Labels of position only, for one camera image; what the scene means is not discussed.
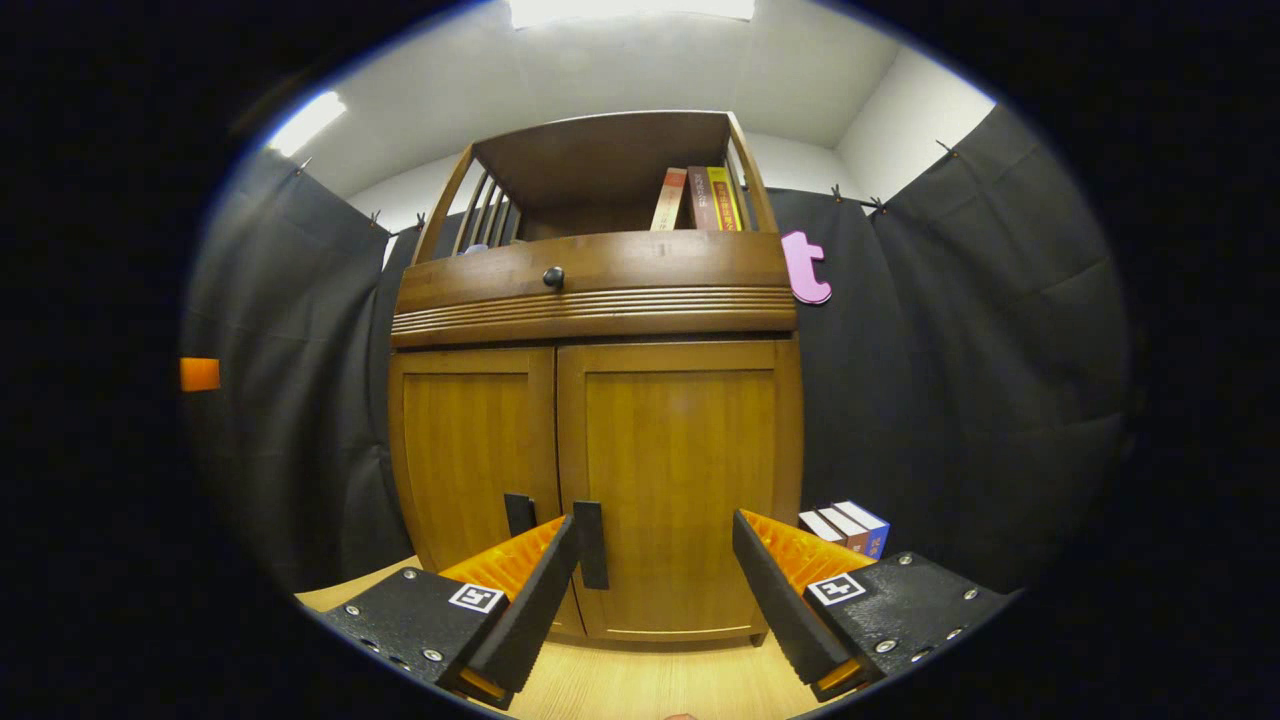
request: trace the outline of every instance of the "drawer knob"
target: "drawer knob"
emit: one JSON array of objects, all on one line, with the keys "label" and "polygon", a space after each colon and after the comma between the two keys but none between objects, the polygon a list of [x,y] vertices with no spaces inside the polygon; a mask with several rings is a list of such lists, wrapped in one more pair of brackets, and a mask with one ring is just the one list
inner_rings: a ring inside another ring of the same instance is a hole
[{"label": "drawer knob", "polygon": [[543,284],[547,287],[564,287],[564,269],[559,265],[543,273]]}]

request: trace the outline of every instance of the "white wall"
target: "white wall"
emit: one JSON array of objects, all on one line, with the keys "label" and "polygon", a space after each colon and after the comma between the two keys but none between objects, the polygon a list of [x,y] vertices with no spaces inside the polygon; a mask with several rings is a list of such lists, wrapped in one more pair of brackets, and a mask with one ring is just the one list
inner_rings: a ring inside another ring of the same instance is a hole
[{"label": "white wall", "polygon": [[[765,187],[828,193],[831,186],[840,183],[841,195],[859,196],[849,168],[831,149],[750,132],[746,143],[760,167]],[[378,224],[398,232],[417,223],[417,213],[426,213],[430,219],[457,161],[458,156],[451,155],[419,165],[347,197],[347,202],[365,215],[381,210]],[[472,164],[453,197],[451,213],[466,210],[479,181],[480,168]]]},{"label": "white wall", "polygon": [[946,150],[936,140],[955,146],[995,106],[978,88],[904,45],[836,152],[851,187],[869,193],[858,197],[888,201],[942,158]]}]

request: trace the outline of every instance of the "ceiling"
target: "ceiling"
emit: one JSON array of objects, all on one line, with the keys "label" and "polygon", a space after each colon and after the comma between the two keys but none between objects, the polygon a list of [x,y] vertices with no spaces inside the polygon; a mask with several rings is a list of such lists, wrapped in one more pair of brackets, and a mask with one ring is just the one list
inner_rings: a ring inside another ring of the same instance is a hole
[{"label": "ceiling", "polygon": [[899,42],[809,0],[750,22],[694,14],[515,31],[506,0],[457,12],[332,86],[347,113],[298,151],[343,197],[468,142],[626,110],[732,110],[746,132],[835,147]]}]

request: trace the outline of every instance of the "orange tag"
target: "orange tag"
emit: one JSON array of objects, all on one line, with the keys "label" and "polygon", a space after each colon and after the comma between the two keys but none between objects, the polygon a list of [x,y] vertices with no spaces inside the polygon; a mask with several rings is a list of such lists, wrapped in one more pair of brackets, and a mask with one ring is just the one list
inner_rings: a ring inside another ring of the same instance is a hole
[{"label": "orange tag", "polygon": [[183,357],[179,363],[182,392],[200,392],[221,387],[216,357]]}]

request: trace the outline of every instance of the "ceiling light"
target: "ceiling light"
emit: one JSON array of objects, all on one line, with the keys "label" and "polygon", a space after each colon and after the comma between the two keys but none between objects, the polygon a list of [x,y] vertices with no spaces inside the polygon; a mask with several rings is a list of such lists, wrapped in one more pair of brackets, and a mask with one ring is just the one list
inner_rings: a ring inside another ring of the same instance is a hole
[{"label": "ceiling light", "polygon": [[330,90],[321,94],[289,118],[266,146],[279,150],[285,158],[292,158],[300,147],[346,111],[347,106],[338,100],[337,92]]},{"label": "ceiling light", "polygon": [[749,20],[755,0],[508,0],[516,29],[570,18],[613,18],[640,13],[698,13]]}]

